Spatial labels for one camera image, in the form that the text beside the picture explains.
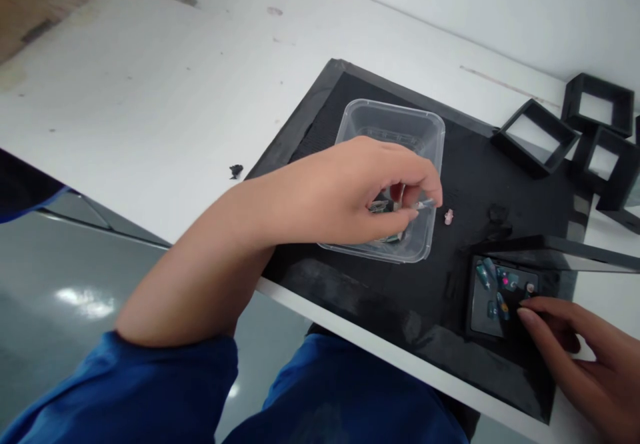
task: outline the small component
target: small component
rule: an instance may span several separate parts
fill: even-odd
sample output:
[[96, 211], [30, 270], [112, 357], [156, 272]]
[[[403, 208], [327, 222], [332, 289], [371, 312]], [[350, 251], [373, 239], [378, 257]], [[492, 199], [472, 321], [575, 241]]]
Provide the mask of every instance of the small component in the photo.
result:
[[498, 267], [496, 273], [498, 276], [498, 288], [506, 289], [509, 285], [509, 273], [505, 270], [504, 267]]
[[450, 209], [445, 214], [445, 225], [451, 225], [453, 221], [453, 209]]
[[238, 177], [240, 177], [240, 173], [242, 172], [242, 170], [244, 169], [244, 166], [242, 166], [241, 164], [234, 164], [230, 167], [231, 170], [231, 178], [230, 179], [237, 179]]
[[487, 270], [481, 261], [476, 262], [475, 272], [478, 274], [478, 278], [482, 283], [482, 287], [486, 290], [490, 290], [491, 285], [489, 284], [489, 275], [487, 274]]
[[498, 308], [495, 306], [495, 302], [489, 301], [487, 303], [487, 317], [492, 321], [498, 320]]
[[387, 210], [388, 204], [389, 201], [374, 201], [371, 203], [371, 206], [369, 206], [369, 212], [374, 214], [383, 213]]
[[489, 220], [495, 224], [504, 224], [509, 216], [509, 210], [499, 204], [491, 204], [489, 207]]
[[535, 292], [535, 285], [533, 283], [525, 284], [525, 299], [530, 299]]
[[515, 273], [508, 273], [507, 279], [509, 280], [509, 282], [507, 283], [507, 289], [510, 291], [515, 291], [518, 288], [518, 280], [520, 279], [520, 276]]
[[422, 209], [426, 209], [428, 207], [435, 206], [435, 201], [432, 198], [425, 199], [424, 201], [418, 201], [416, 204], [412, 205], [411, 208], [416, 211], [422, 211]]
[[498, 306], [500, 306], [500, 311], [499, 311], [499, 315], [500, 318], [503, 321], [508, 321], [510, 316], [509, 316], [509, 306], [507, 306], [507, 303], [505, 302], [504, 297], [502, 297], [502, 294], [497, 293], [496, 294], [496, 300], [498, 301]]
[[497, 271], [495, 270], [495, 265], [493, 264], [493, 261], [490, 260], [490, 258], [485, 257], [482, 260], [482, 264], [483, 266], [485, 266], [485, 269], [487, 270], [487, 273], [489, 274], [489, 278], [494, 281], [494, 282], [498, 282], [498, 274]]

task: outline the black debris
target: black debris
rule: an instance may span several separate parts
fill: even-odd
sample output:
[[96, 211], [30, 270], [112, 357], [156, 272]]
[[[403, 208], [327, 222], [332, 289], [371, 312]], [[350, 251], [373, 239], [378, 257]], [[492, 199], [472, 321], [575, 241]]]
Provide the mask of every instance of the black debris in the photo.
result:
[[244, 167], [240, 164], [234, 164], [230, 167], [231, 170], [231, 179], [237, 179], [238, 177], [240, 177], [240, 173], [242, 172], [242, 170], [244, 169]]
[[509, 210], [499, 204], [491, 204], [489, 208], [489, 220], [495, 224], [504, 223], [509, 216]]
[[501, 225], [489, 225], [487, 230], [488, 241], [502, 241], [513, 233], [513, 225], [511, 223], [504, 223]]

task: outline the plastic tray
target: plastic tray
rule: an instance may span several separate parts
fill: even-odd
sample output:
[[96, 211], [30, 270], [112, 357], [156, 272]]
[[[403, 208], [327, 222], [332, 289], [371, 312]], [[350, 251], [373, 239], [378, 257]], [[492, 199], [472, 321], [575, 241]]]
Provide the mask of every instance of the plastic tray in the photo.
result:
[[[366, 135], [378, 141], [402, 144], [426, 157], [440, 173], [445, 144], [445, 123], [437, 114], [356, 99], [345, 109], [335, 143]], [[391, 199], [388, 190], [385, 196]], [[325, 249], [393, 263], [414, 263], [425, 259], [431, 250], [435, 209], [424, 209], [410, 222], [400, 242], [372, 241], [359, 245], [320, 244]]]

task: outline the white table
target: white table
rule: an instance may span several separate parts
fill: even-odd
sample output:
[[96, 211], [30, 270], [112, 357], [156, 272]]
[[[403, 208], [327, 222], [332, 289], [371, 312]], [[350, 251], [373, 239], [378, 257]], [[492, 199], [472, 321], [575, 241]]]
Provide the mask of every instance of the white table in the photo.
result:
[[[513, 88], [559, 114], [564, 83], [370, 0], [197, 1], [78, 10], [0, 69], [0, 145], [175, 242], [234, 184], [230, 165], [252, 168], [332, 57], [492, 125], [528, 99]], [[585, 242], [640, 256], [638, 236], [595, 209]], [[640, 337], [638, 284], [582, 273], [575, 300]], [[593, 438], [560, 392], [546, 426], [272, 282], [259, 290], [532, 439]]]

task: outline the fingernail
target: fingernail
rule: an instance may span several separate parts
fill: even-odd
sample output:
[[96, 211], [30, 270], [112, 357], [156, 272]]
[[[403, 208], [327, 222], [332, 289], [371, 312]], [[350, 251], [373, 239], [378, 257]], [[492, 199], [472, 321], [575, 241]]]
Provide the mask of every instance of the fingernail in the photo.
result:
[[520, 320], [524, 323], [524, 324], [534, 324], [535, 323], [535, 318], [533, 316], [533, 311], [530, 309], [526, 309], [524, 307], [521, 307], [520, 309], [518, 309], [518, 317], [520, 318]]

